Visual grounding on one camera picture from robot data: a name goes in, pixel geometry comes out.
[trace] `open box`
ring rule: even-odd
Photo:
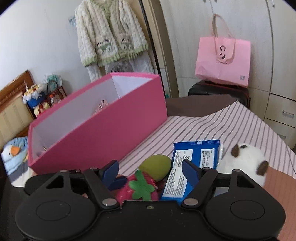
[[[102,100],[109,105],[96,113]],[[166,119],[159,75],[111,73],[31,123],[28,164],[37,174],[100,168],[121,160]]]

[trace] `white wall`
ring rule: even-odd
[[[60,74],[67,94],[90,83],[68,21],[81,2],[18,0],[0,16],[0,89],[27,69],[36,83]]]

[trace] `plastic bottle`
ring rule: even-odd
[[[49,97],[50,97],[50,103],[52,104],[52,106],[58,103],[56,97],[54,97],[52,94]]]

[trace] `headboard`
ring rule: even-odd
[[[22,95],[26,85],[31,87],[33,84],[27,70],[0,90],[0,150],[14,137],[28,134],[29,124],[34,117],[28,106],[23,104]]]

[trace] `knitted cardigan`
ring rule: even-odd
[[[82,64],[103,66],[148,50],[140,24],[124,0],[84,0],[75,10]]]

